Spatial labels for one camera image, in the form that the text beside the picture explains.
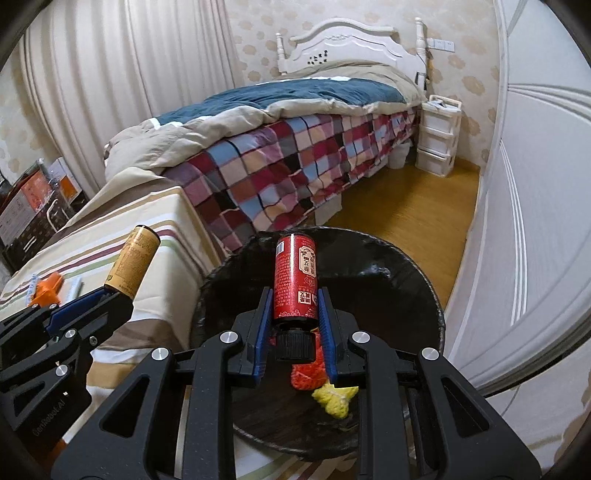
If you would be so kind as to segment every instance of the black cap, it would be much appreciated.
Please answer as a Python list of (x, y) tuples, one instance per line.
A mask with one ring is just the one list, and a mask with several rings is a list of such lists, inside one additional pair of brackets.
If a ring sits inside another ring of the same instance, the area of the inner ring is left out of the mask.
[(316, 360), (316, 336), (305, 330), (285, 330), (275, 337), (275, 358), (292, 364)]

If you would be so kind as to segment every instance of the gold can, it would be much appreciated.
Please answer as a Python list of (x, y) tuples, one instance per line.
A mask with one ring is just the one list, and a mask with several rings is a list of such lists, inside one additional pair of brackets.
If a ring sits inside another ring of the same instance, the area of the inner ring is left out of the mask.
[(111, 267), (105, 286), (119, 290), (132, 300), (160, 245), (160, 237), (145, 225), (136, 226)]

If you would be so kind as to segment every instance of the black plastic bag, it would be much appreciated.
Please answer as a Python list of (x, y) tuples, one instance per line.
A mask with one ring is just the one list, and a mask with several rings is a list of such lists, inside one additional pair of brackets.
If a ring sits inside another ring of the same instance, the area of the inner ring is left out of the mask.
[[(256, 309), (262, 289), (273, 286), (275, 246), (287, 233), (302, 232), (316, 243), (319, 287), (328, 287), (336, 309), (351, 312), (359, 328), (391, 347), (443, 352), (445, 322), (437, 296), (417, 265), (392, 244), (351, 230), (309, 227), (260, 232), (208, 275), (196, 307), (191, 347), (228, 330), (239, 313)], [(349, 416), (330, 417), (311, 397), (290, 385), (291, 366), (269, 352), (256, 390), (233, 392), (235, 430), (265, 446), (317, 460), (357, 448), (356, 397)]]

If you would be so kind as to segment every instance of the wall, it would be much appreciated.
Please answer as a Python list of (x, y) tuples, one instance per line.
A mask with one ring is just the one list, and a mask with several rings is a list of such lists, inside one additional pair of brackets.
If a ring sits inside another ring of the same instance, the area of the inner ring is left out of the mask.
[(14, 183), (39, 157), (58, 156), (29, 102), (17, 46), (0, 72), (0, 171)]
[[(483, 164), (489, 155), (496, 117), (499, 48), (492, 0), (226, 0), (234, 42), (247, 84), (279, 75), (275, 33), (300, 35), (329, 17), (369, 25), (392, 25), (400, 43), (415, 46), (414, 17), (427, 36), (456, 43), (456, 52), (432, 50), (430, 93), (464, 102), (458, 155)], [(293, 46), (286, 45), (289, 53)]]

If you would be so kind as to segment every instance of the red can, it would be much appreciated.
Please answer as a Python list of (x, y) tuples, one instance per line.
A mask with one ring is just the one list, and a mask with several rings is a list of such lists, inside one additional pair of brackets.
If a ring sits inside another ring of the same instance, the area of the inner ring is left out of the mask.
[(275, 357), (294, 364), (313, 362), (318, 327), (316, 245), (307, 235), (292, 233), (277, 242), (273, 301)]
[(275, 296), (273, 318), (318, 319), (316, 245), (307, 235), (293, 233), (277, 243), (275, 250)]

